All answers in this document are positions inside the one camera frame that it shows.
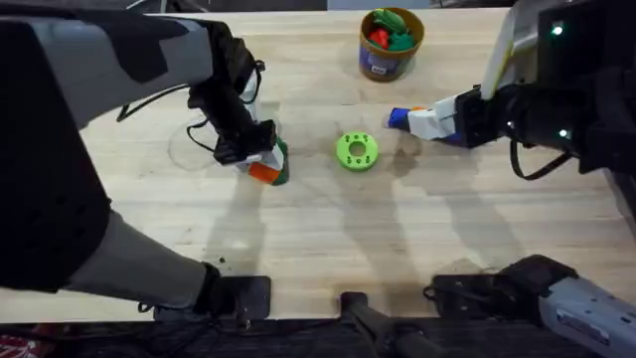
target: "red toy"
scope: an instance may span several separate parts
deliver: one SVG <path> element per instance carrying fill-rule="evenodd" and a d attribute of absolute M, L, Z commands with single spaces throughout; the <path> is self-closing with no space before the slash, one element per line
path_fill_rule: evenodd
<path fill-rule="evenodd" d="M 389 32 L 385 29 L 376 29 L 369 35 L 369 40 L 382 46 L 383 49 L 389 48 Z"/>

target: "wooden tabletop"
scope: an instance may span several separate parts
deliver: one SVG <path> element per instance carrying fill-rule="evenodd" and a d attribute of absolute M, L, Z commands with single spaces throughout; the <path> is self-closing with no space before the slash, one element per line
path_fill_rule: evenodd
<path fill-rule="evenodd" d="M 281 187 L 222 168 L 190 142 L 185 126 L 201 116 L 186 109 L 184 92 L 120 124 L 109 113 L 82 136 L 124 218 L 224 274 L 269 275 L 272 317 L 335 316 L 344 290 L 366 292 L 393 315 L 434 315 L 421 296 L 434 274 L 497 270 L 537 253 L 636 303 L 633 233 L 603 172 L 580 176 L 571 162 L 525 182 L 510 168 L 506 139 L 466 151 L 384 128 L 394 106 L 478 84 L 505 12 L 416 11 L 424 43 L 391 84 L 358 71 L 365 12 L 194 15 L 227 22 L 265 60 L 263 108 L 290 147 L 291 180 Z M 335 158 L 349 130 L 380 145 L 369 172 Z M 211 131 L 197 135 L 214 143 Z M 533 149 L 522 163 L 530 171 L 555 155 Z M 104 297 L 0 294 L 2 322 L 149 318 Z"/>

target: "cylindrical container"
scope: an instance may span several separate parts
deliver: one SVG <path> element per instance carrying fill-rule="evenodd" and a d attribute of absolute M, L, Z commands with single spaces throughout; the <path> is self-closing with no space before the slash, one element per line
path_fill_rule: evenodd
<path fill-rule="evenodd" d="M 367 36 L 376 29 L 374 13 L 370 12 L 362 20 L 360 26 L 360 71 L 371 80 L 393 81 L 406 69 L 408 61 L 415 55 L 424 39 L 424 25 L 415 14 L 402 8 L 387 8 L 400 15 L 406 22 L 409 33 L 413 36 L 415 46 L 405 51 L 389 51 L 374 46 Z"/>

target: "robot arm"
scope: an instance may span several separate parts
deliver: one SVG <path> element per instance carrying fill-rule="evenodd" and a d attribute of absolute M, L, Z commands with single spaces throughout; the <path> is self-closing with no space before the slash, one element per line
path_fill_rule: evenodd
<path fill-rule="evenodd" d="M 435 276 L 424 294 L 442 317 L 525 319 L 603 357 L 636 351 L 636 307 L 540 255 L 496 274 Z"/>
<path fill-rule="evenodd" d="M 633 53 L 636 4 L 618 0 L 521 0 L 509 11 L 482 84 L 429 109 L 396 108 L 389 127 L 473 148 L 511 139 L 511 164 L 528 180 L 577 158 L 634 174 Z M 563 155 L 523 174 L 517 145 Z"/>
<path fill-rule="evenodd" d="M 78 133 L 108 110 L 187 84 L 188 106 L 219 135 L 218 161 L 274 157 L 262 165 L 281 170 L 273 121 L 258 121 L 240 99 L 256 64 L 243 41 L 218 22 L 9 5 L 0 7 L 0 34 L 0 285 L 214 316 L 232 314 L 241 293 L 255 289 L 265 300 L 249 312 L 266 316 L 268 278 L 237 285 L 111 211 Z"/>

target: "green ring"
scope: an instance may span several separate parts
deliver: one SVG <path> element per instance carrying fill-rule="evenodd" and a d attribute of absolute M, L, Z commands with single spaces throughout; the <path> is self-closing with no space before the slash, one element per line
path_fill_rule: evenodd
<path fill-rule="evenodd" d="M 365 146 L 365 154 L 353 155 L 349 147 L 353 143 L 361 143 Z M 369 134 L 360 131 L 345 133 L 336 142 L 336 156 L 340 164 L 354 171 L 368 170 L 378 160 L 378 143 Z"/>

